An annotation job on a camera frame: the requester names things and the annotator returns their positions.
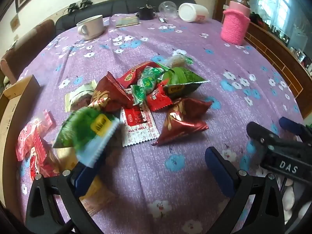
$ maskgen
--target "bolt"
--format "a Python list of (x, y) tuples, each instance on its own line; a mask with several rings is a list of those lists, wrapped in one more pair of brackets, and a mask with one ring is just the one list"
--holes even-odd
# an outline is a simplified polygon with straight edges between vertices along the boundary
[(71, 173), (71, 171), (70, 170), (65, 170), (65, 171), (63, 171), (63, 176), (68, 176), (69, 174)]
[(35, 176), (35, 180), (39, 180), (39, 179), (41, 179), (41, 177), (42, 177), (41, 174), (37, 174), (37, 175)]
[(275, 179), (275, 176), (272, 173), (268, 174), (269, 179)]
[(238, 174), (244, 177), (247, 175), (247, 172), (245, 170), (239, 170)]

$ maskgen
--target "purple tablecloth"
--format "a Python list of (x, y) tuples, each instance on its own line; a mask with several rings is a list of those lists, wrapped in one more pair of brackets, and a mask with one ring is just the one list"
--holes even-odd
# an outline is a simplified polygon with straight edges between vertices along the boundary
[[(185, 137), (166, 146), (151, 141), (122, 148), (101, 170), (101, 178), (118, 198), (93, 216), (104, 233), (206, 233), (227, 204), (211, 173), (204, 153), (215, 146), (237, 169), (264, 176), (259, 156), (246, 134), (255, 121), (285, 137), (278, 119), (285, 116), (303, 122), (293, 94), (269, 62), (247, 43), (235, 46), (221, 40), (221, 23), (186, 23), (179, 19), (162, 24), (157, 19), (138, 26), (115, 28), (125, 15), (104, 19), (107, 32), (98, 39), (83, 41), (77, 28), (57, 36), (23, 71), (34, 74), (42, 91), (33, 115), (50, 110), (56, 129), (45, 139), (52, 141), (68, 117), (67, 92), (110, 71), (116, 78), (148, 60), (161, 62), (181, 53), (193, 58), (191, 69), (210, 83), (192, 97), (214, 103), (204, 116), (209, 130)], [(153, 113), (161, 132), (165, 113)], [(29, 159), (19, 168), (21, 212), (25, 217), (31, 179)], [(68, 216), (60, 207), (65, 221)], [(244, 209), (238, 226), (246, 217)]]

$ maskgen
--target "pink knitted bottle cover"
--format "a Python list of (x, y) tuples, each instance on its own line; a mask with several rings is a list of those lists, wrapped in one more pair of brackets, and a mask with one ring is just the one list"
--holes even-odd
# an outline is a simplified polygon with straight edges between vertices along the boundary
[(235, 45), (241, 45), (250, 19), (246, 17), (242, 12), (237, 10), (225, 10), (223, 11), (224, 21), (221, 31), (221, 38)]

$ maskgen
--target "white cup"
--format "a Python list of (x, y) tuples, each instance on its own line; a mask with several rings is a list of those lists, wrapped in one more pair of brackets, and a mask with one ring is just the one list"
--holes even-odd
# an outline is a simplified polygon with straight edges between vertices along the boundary
[(82, 35), (84, 40), (91, 40), (100, 36), (106, 28), (103, 24), (103, 15), (89, 17), (77, 23), (77, 26), (78, 34)]
[(208, 18), (206, 7), (194, 3), (182, 3), (179, 7), (179, 16), (185, 22), (202, 22)]

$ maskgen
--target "brown box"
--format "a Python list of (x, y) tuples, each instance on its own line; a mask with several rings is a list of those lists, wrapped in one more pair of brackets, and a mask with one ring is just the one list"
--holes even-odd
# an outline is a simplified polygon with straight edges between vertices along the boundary
[(0, 97), (0, 201), (19, 220), (15, 145), (39, 90), (40, 85), (32, 75), (16, 82)]

